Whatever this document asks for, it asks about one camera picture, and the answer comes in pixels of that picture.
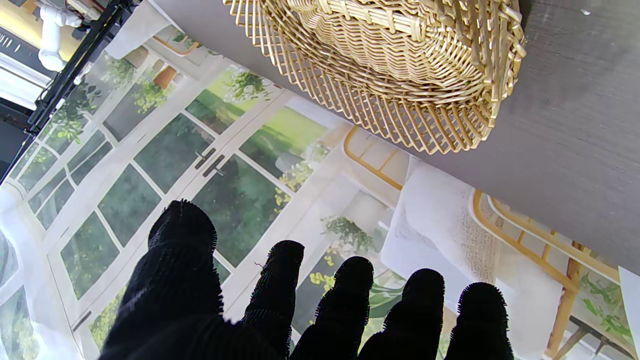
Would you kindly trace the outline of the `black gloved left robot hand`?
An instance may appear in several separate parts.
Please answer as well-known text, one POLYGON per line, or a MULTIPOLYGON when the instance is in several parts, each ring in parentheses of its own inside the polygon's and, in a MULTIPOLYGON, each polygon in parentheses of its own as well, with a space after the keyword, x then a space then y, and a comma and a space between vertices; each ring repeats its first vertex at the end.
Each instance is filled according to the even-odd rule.
POLYGON ((317 316, 290 351, 304 246, 275 243, 244 316, 223 317, 213 264, 217 231, 194 203, 174 200, 153 224, 132 273, 101 360, 434 360, 444 324, 445 280, 415 271, 382 331, 361 344, 370 316, 373 265, 345 260, 317 316))

